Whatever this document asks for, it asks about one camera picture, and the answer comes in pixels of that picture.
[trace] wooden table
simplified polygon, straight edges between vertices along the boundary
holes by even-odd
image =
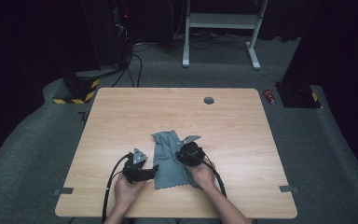
[[[204,103],[213,97],[214,103]],[[151,134],[175,130],[197,140],[214,162],[227,197],[248,218],[293,218],[296,205],[260,96],[253,89],[102,88],[89,114],[56,207],[60,217],[100,217],[106,183],[117,161],[135,147],[153,165]],[[120,171],[124,162],[117,168]],[[115,202],[109,197],[108,213]],[[127,217],[217,217],[200,189],[155,189],[149,180]]]

